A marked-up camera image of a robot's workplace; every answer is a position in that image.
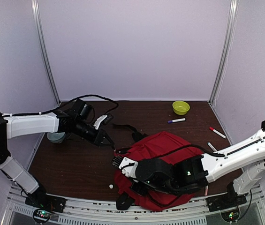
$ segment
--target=backpack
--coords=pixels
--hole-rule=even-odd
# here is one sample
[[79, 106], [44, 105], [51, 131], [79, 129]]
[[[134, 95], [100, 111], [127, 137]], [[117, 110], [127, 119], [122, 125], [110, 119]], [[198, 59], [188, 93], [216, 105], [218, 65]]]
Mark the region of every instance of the backpack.
[[[133, 144], [130, 148], [116, 150], [114, 153], [115, 156], [128, 157], [132, 160], [140, 161], [166, 154], [174, 149], [190, 144], [183, 138], [168, 132], [160, 132], [151, 136], [137, 133], [138, 139], [141, 140]], [[169, 164], [176, 164], [201, 154], [201, 150], [188, 147], [168, 154], [161, 159]], [[119, 169], [115, 171], [114, 181], [119, 187], [118, 193], [120, 194], [120, 197], [116, 201], [118, 210], [127, 210], [134, 203], [148, 210], [161, 211], [185, 204], [194, 196], [194, 194], [175, 196], [148, 189], [141, 182], [135, 182], [127, 178]]]

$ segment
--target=white wall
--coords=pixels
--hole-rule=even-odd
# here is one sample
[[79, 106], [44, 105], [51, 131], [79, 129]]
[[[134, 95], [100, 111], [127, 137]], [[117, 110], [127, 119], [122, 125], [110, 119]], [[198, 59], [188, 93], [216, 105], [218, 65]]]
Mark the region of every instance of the white wall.
[[[240, 1], [233, 46], [216, 111], [233, 143], [265, 120], [265, 1]], [[261, 182], [265, 194], [265, 179]]]
[[[0, 110], [39, 112], [54, 107], [45, 75], [31, 1], [0, 1]], [[39, 135], [8, 142], [11, 153], [28, 165]], [[0, 173], [0, 214], [10, 182]]]
[[41, 21], [62, 100], [208, 100], [229, 0], [42, 0]]

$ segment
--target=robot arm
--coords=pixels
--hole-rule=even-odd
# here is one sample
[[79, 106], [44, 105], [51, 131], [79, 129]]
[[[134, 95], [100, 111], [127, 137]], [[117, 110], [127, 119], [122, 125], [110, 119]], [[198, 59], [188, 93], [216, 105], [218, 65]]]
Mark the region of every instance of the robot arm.
[[46, 190], [13, 158], [7, 148], [7, 139], [37, 133], [65, 132], [74, 133], [97, 146], [113, 147], [114, 142], [99, 128], [112, 119], [111, 115], [101, 116], [92, 126], [85, 121], [90, 111], [91, 106], [77, 100], [66, 111], [44, 115], [12, 116], [0, 112], [0, 170], [16, 182], [36, 205], [43, 207], [48, 204]]
[[192, 194], [225, 174], [247, 166], [228, 187], [231, 201], [244, 196], [265, 172], [265, 121], [250, 138], [217, 154], [202, 154], [171, 165], [161, 158], [134, 161], [116, 156], [113, 165], [138, 185], [172, 195]]

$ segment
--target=yellow bowl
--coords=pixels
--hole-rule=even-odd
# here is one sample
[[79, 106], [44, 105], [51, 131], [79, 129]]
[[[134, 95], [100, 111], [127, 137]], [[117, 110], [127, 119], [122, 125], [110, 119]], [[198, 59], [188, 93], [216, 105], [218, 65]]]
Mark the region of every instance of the yellow bowl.
[[183, 101], [176, 101], [172, 104], [174, 113], [177, 115], [185, 115], [190, 109], [189, 104]]

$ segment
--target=pink marker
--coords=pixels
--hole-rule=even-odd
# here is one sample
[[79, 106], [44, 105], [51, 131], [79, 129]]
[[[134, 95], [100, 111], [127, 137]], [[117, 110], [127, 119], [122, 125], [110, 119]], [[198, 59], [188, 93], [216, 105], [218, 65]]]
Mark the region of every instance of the pink marker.
[[221, 136], [221, 137], [223, 137], [223, 138], [226, 139], [226, 136], [225, 136], [224, 134], [221, 134], [219, 131], [215, 130], [214, 128], [209, 127], [209, 129], [210, 129], [211, 131], [215, 132], [217, 135], [219, 135], [219, 136]]

